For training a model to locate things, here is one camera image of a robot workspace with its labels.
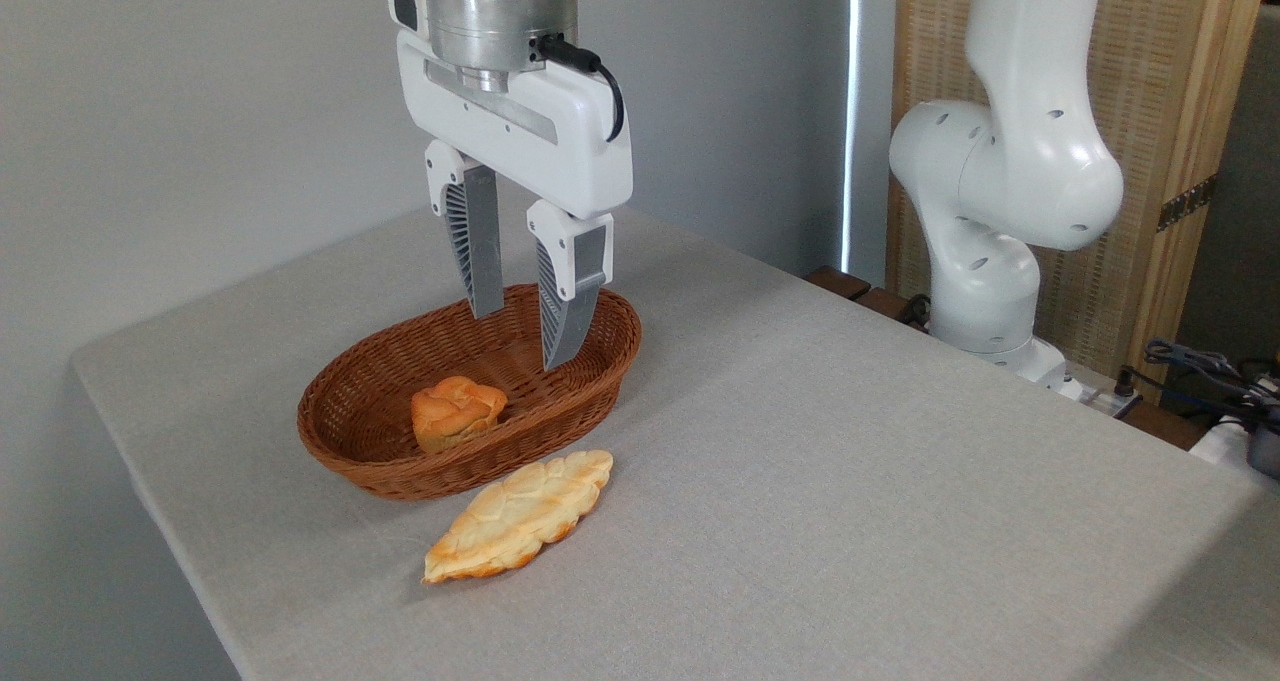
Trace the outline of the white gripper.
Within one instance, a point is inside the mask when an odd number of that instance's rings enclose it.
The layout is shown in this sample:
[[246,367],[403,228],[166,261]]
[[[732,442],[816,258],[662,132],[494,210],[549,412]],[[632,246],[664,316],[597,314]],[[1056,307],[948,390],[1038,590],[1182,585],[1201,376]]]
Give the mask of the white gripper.
[[406,106],[436,138],[425,151],[431,211],[445,220],[475,317],[504,307],[495,172],[544,198],[527,227],[552,371],[588,335],[613,276],[609,211],[632,192],[630,134],[612,131],[608,84],[538,47],[576,38],[577,0],[389,0],[389,12]]

